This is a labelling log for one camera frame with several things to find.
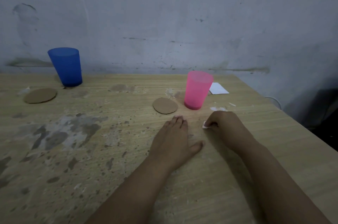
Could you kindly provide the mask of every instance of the cardboard circle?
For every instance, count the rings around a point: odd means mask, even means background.
[[[57,95],[57,90],[52,88],[43,88],[38,90],[33,90],[32,92],[28,93],[24,98],[23,101],[28,104],[37,104],[43,103],[49,100],[52,100]]]
[[[156,111],[158,111],[161,114],[165,114],[165,115],[171,114],[179,108],[178,105],[174,101],[167,99],[167,98],[156,99],[153,102],[152,106],[154,107]]]

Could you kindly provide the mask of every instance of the square white paper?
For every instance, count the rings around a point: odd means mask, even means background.
[[[210,92],[212,94],[228,94],[229,92],[222,87],[219,83],[212,83],[210,87]]]

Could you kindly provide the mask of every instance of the person's right arm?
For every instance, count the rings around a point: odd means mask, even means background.
[[[329,224],[325,215],[233,112],[215,111],[205,123],[249,170],[269,223]]]

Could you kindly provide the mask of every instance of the table surface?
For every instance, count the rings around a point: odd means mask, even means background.
[[[235,76],[215,76],[230,94],[207,96],[198,111],[183,105],[185,82],[186,75],[107,74],[64,89],[56,76],[0,75],[0,222],[83,223],[146,158],[164,122],[182,114],[191,143],[204,139],[206,146],[172,173],[150,223],[265,223],[242,161],[201,128],[215,108],[235,112],[338,222],[335,150]],[[44,87],[57,97],[23,102],[28,90]],[[157,113],[159,97],[178,110]]]

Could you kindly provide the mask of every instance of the person's left arm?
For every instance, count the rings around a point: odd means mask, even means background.
[[[167,121],[155,136],[149,156],[91,215],[86,224],[144,224],[155,200],[172,171],[203,147],[199,141],[188,146],[188,123],[182,116]]]

